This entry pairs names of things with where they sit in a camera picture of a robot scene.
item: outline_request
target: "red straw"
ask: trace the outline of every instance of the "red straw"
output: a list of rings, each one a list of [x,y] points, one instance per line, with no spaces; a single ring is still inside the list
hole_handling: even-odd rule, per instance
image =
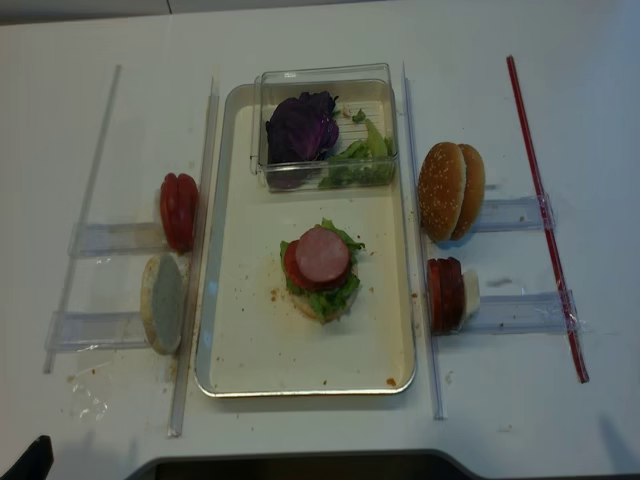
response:
[[[520,83],[518,82],[518,74],[516,73],[516,64],[512,55],[507,57],[507,66],[509,67],[509,76],[511,77],[513,95],[516,97],[516,106],[518,107],[518,116],[520,117],[520,127],[522,128],[522,136],[524,137],[524,144],[527,148],[529,167],[531,167],[531,176],[533,177],[533,184],[536,188],[536,195],[538,195],[539,198],[546,198],[544,187],[542,186],[542,180],[540,178],[540,169],[538,168],[536,152],[533,149],[533,139],[531,138],[531,131],[529,130],[529,121],[527,120],[527,114],[524,110],[524,101],[522,100],[522,92],[520,90]],[[551,214],[545,202],[540,202],[540,214],[542,215],[542,219],[545,224],[549,225],[550,223],[548,222],[551,221]],[[578,338],[578,332],[576,331],[576,316],[574,312],[572,312],[571,299],[567,293],[567,284],[564,279],[562,264],[560,263],[556,237],[553,233],[553,229],[551,228],[546,228],[544,232],[547,236],[547,245],[549,247],[549,255],[551,255],[551,263],[553,264],[553,273],[556,277],[556,286],[560,293],[560,298],[562,299],[562,309],[564,311],[565,324],[567,326],[567,334],[569,336],[569,345],[571,345],[573,364],[576,367],[576,373],[578,374],[580,383],[586,383],[589,381],[589,374],[587,373],[587,367],[585,366],[584,359],[582,358],[580,339]]]

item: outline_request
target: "table surface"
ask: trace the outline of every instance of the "table surface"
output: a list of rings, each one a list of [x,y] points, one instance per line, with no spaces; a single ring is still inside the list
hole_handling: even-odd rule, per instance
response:
[[[49,434],[52,479],[124,478],[162,458],[407,449],[443,451],[489,477],[639,472],[638,18],[632,1],[443,0],[0,28],[0,471]],[[496,109],[512,111],[518,130],[509,54],[590,383],[578,383],[564,336],[467,338],[442,352],[449,419],[434,421],[418,342],[414,384],[387,398],[216,401],[191,378],[184,434],[167,439],[171,360],[149,350],[58,355],[42,374],[116,64],[177,85],[165,103],[175,110],[162,112],[175,122],[165,145],[199,160],[213,73],[224,100],[263,71],[292,67],[382,61],[399,85],[404,61],[423,156],[463,134],[482,151],[486,138],[462,132],[460,112],[485,130],[494,122],[474,92],[502,96]],[[84,415],[79,395],[96,401]]]

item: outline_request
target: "black object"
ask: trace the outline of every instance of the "black object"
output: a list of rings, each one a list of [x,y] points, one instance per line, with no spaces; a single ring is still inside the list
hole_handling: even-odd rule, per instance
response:
[[[44,480],[53,465],[51,438],[41,435],[29,445],[11,469],[1,480]]]

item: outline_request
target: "plastic container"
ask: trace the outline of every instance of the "plastic container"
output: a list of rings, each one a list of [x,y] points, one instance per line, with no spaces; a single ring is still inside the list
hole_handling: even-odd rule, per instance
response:
[[[276,107],[303,92],[323,91],[337,97],[334,118],[340,134],[336,144],[315,161],[274,163],[269,158],[266,122]],[[385,138],[388,154],[359,160],[331,158],[353,142],[367,140],[365,122],[351,118],[360,109]],[[387,64],[264,73],[254,89],[251,169],[273,192],[388,185],[397,162],[395,118]]]

